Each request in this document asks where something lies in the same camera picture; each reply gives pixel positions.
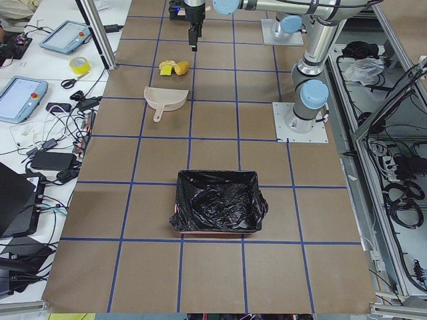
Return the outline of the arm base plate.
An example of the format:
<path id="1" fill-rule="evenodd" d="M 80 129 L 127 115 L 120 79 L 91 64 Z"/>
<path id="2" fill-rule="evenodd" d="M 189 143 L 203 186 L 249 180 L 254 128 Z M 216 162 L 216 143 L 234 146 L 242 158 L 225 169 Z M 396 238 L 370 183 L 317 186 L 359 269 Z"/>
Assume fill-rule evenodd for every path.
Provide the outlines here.
<path id="1" fill-rule="evenodd" d="M 294 114 L 294 103 L 273 102 L 272 107 L 277 142 L 328 143 L 321 111 L 315 119 L 306 121 Z"/>
<path id="2" fill-rule="evenodd" d="M 300 31 L 284 33 L 281 30 L 280 23 L 275 19 L 262 19 L 261 26 L 265 45 L 301 47 L 304 44 Z"/>

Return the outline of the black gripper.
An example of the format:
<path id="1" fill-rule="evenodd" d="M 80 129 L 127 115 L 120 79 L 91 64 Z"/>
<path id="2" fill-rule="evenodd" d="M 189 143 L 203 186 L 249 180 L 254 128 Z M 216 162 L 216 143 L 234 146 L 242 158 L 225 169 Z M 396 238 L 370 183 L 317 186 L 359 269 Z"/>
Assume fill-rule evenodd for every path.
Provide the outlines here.
<path id="1" fill-rule="evenodd" d="M 192 51 L 197 51 L 198 39 L 202 36 L 202 22 L 205 19 L 205 0 L 185 0 L 185 17 L 191 23 L 188 43 Z"/>

